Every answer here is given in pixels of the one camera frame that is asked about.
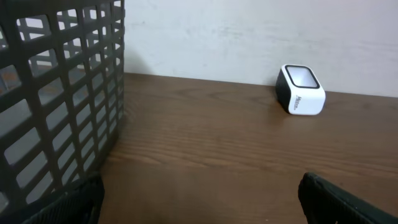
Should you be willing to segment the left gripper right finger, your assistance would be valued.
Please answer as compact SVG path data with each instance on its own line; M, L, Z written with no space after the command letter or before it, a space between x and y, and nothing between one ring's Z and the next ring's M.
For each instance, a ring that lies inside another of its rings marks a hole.
M397 217L311 172L300 181L298 199L310 224L397 224Z

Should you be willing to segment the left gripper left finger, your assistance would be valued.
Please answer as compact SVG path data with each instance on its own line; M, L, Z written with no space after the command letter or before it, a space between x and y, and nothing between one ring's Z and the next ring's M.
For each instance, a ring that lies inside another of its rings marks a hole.
M22 209L19 223L97 224L103 200L102 178L92 174Z

